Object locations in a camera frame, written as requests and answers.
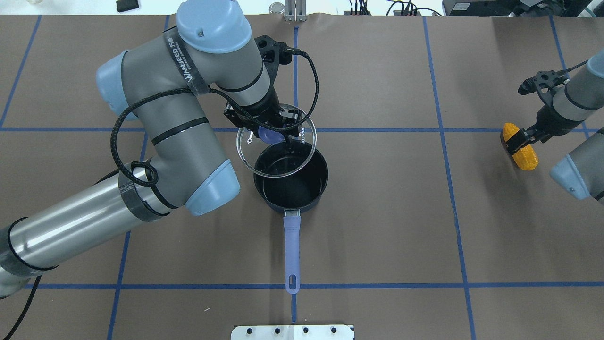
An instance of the metal clamp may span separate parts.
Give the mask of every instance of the metal clamp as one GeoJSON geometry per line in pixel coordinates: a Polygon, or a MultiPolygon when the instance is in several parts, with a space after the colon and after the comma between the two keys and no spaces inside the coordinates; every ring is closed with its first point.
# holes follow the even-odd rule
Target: metal clamp
{"type": "Polygon", "coordinates": [[[306,21],[306,0],[285,0],[285,21],[306,21]]]}

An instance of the light blue joint cap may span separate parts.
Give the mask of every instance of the light blue joint cap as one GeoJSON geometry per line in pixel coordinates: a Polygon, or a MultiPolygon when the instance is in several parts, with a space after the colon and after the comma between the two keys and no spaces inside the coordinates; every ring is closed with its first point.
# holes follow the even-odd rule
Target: light blue joint cap
{"type": "Polygon", "coordinates": [[[576,199],[583,200],[590,196],[590,190],[570,155],[566,155],[551,169],[550,176],[576,199]]]}
{"type": "Polygon", "coordinates": [[[587,61],[587,69],[600,78],[604,78],[604,48],[587,61]]]}
{"type": "Polygon", "coordinates": [[[176,12],[182,40],[207,53],[237,51],[252,38],[252,28],[235,0],[188,0],[176,12]]]}
{"type": "MultiPolygon", "coordinates": [[[[97,88],[101,97],[111,111],[118,116],[128,107],[128,101],[124,94],[124,86],[121,83],[121,62],[124,59],[124,54],[129,50],[123,51],[120,55],[111,58],[97,70],[97,88]]],[[[128,114],[126,120],[135,120],[137,117],[134,113],[128,114]]]]}
{"type": "Polygon", "coordinates": [[[189,197],[185,207],[192,215],[201,216],[234,199],[240,189],[231,160],[225,160],[189,197]]]}

